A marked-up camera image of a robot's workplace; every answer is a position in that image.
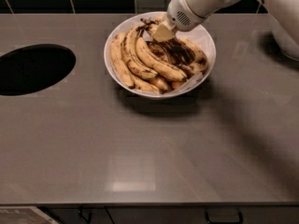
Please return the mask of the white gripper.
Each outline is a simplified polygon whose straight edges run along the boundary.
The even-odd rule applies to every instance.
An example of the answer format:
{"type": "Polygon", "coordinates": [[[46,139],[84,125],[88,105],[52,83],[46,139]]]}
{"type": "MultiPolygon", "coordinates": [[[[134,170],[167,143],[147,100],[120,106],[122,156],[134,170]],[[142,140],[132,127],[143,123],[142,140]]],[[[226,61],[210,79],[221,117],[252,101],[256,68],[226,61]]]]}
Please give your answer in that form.
{"type": "Polygon", "coordinates": [[[175,37],[176,29],[181,32],[192,30],[206,19],[195,12],[199,7],[200,0],[171,0],[166,12],[168,21],[153,23],[151,37],[164,42],[175,37]]]}

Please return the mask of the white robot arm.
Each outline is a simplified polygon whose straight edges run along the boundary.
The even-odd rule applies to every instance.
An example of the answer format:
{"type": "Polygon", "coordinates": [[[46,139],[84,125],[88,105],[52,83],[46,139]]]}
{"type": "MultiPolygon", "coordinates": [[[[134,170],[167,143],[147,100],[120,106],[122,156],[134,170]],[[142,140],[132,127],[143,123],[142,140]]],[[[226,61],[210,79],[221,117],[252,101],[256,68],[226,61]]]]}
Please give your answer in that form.
{"type": "MultiPolygon", "coordinates": [[[[173,39],[177,32],[189,32],[216,12],[245,5],[246,0],[171,0],[167,11],[153,28],[158,42],[173,39]]],[[[299,0],[251,0],[270,14],[295,41],[299,41],[299,0]]]]}

